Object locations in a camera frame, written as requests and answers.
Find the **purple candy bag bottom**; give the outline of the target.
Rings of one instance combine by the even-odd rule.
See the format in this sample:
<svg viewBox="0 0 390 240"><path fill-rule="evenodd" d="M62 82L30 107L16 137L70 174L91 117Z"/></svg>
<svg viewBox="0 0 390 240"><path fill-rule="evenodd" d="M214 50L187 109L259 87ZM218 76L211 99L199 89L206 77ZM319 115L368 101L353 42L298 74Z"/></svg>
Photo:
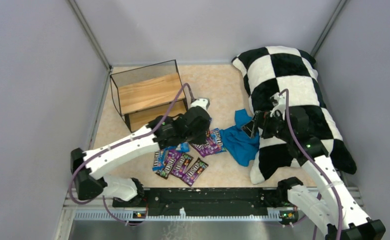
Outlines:
<svg viewBox="0 0 390 240"><path fill-rule="evenodd" d="M177 162L175 163L173 169L171 170L171 175L177 177L177 178L181 178L187 168L189 167L190 163L193 161L194 157L187 154L187 153L183 153L180 158L177 160Z"/></svg>

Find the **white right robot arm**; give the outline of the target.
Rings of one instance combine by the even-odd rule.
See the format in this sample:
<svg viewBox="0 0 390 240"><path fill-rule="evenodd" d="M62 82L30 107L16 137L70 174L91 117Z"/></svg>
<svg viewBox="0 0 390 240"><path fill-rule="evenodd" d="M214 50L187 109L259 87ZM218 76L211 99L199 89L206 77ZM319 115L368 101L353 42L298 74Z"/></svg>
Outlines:
<svg viewBox="0 0 390 240"><path fill-rule="evenodd" d="M354 200L319 139L313 119L302 107L256 111L242 129L250 137L275 137L286 143L289 154L315 182L321 198L311 196L296 177L281 180L278 193L301 209L326 240L382 239L386 232L383 222L372 219Z"/></svg>

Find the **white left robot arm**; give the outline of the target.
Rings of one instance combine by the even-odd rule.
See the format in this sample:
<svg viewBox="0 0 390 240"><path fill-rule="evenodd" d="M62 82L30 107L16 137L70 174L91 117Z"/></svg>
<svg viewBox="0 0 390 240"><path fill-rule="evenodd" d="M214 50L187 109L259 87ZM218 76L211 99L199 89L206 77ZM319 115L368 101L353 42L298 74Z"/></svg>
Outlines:
<svg viewBox="0 0 390 240"><path fill-rule="evenodd" d="M207 106L192 104L187 112L176 117L160 115L134 133L106 146L70 152L71 186L77 204L87 204L98 196L113 197L138 204L144 188L136 178L110 175L120 165L148 153L181 143L203 144L211 117Z"/></svg>

